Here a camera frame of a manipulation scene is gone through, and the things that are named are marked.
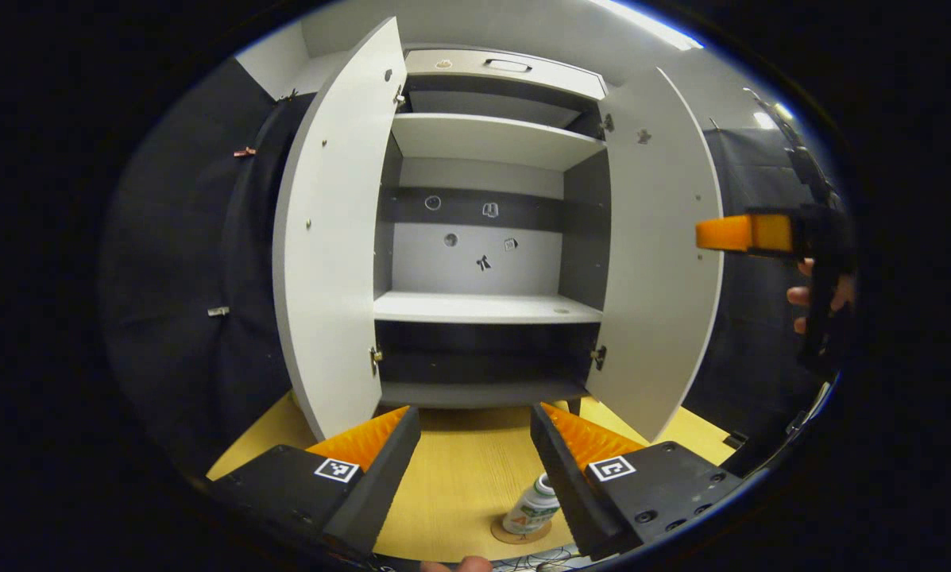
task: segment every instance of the ceiling light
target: ceiling light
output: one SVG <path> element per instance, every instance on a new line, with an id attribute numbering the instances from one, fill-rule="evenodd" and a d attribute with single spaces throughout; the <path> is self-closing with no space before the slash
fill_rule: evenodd
<path id="1" fill-rule="evenodd" d="M 682 35 L 682 33 L 676 32 L 675 29 L 669 28 L 668 25 L 654 21 L 654 19 L 649 18 L 645 14 L 632 8 L 628 8 L 623 4 L 617 4 L 612 0 L 588 0 L 592 4 L 598 4 L 606 10 L 613 12 L 617 16 L 620 16 L 627 21 L 636 23 L 636 25 L 641 26 L 641 28 L 648 30 L 652 35 L 660 37 L 661 40 L 664 40 L 668 44 L 671 44 L 672 47 L 678 48 L 678 50 L 686 51 L 690 48 L 704 48 L 701 44 L 698 44 L 693 37 Z"/>
<path id="2" fill-rule="evenodd" d="M 779 115 L 783 116 L 783 119 L 792 119 L 792 113 L 790 113 L 790 110 L 787 109 L 787 106 L 780 104 L 780 102 L 775 104 L 775 111 L 778 111 Z"/>
<path id="3" fill-rule="evenodd" d="M 774 129 L 775 121 L 772 121 L 772 118 L 768 116 L 764 111 L 759 111 L 754 113 L 754 119 L 758 120 L 758 126 L 761 126 L 762 129 Z"/>

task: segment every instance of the cork coaster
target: cork coaster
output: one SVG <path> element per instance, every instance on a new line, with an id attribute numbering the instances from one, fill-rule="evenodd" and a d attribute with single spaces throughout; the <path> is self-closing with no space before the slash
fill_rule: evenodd
<path id="1" fill-rule="evenodd" d="M 552 529 L 552 521 L 548 520 L 542 525 L 542 528 L 534 532 L 529 532 L 526 535 L 515 535 L 515 533 L 507 532 L 507 530 L 504 529 L 504 525 L 501 524 L 501 521 L 503 521 L 503 517 L 493 519 L 493 524 L 489 525 L 489 530 L 493 532 L 493 536 L 496 536 L 497 540 L 507 544 L 534 543 L 536 540 L 548 535 L 549 529 Z"/>

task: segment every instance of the bottle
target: bottle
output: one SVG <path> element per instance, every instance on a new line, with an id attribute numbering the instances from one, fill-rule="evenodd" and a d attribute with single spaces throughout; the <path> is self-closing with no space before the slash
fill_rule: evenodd
<path id="1" fill-rule="evenodd" d="M 512 535 L 530 535 L 540 529 L 559 510 L 559 500 L 549 485 L 549 477 L 542 473 L 514 504 L 504 517 L 504 530 Z"/>

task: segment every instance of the open cabinet door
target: open cabinet door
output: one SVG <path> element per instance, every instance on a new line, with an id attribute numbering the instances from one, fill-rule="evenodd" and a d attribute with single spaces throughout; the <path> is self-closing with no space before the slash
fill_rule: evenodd
<path id="1" fill-rule="evenodd" d="M 613 189 L 601 369 L 588 391 L 654 441 L 683 402 L 708 346 L 722 253 L 694 246 L 694 224 L 722 216 L 715 166 L 694 114 L 663 70 L 599 102 Z"/>
<path id="2" fill-rule="evenodd" d="M 355 47 L 316 94 L 291 151 L 274 222 L 274 303 L 295 396 L 317 439 L 369 420 L 373 235 L 384 152 L 405 83 L 398 23 Z"/>

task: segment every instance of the human hand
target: human hand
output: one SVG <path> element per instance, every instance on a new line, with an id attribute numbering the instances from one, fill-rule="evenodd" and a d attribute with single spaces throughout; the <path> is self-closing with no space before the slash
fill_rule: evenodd
<path id="1" fill-rule="evenodd" d="M 422 562 L 419 572 L 450 572 L 450 568 L 440 562 Z M 493 563 L 481 556 L 466 556 L 454 572 L 493 572 Z"/>
<path id="2" fill-rule="evenodd" d="M 814 270 L 814 259 L 803 258 L 803 262 L 796 264 L 796 268 L 799 268 L 803 276 L 810 276 L 810 273 Z M 810 289 L 806 286 L 788 289 L 787 300 L 790 300 L 791 304 L 809 307 Z M 835 296 L 832 298 L 831 311 L 839 311 L 839 308 L 844 307 L 846 303 L 856 304 L 856 283 L 853 281 L 853 276 L 849 274 L 839 276 L 839 282 L 835 287 Z M 794 320 L 794 332 L 798 334 L 806 332 L 806 318 Z"/>

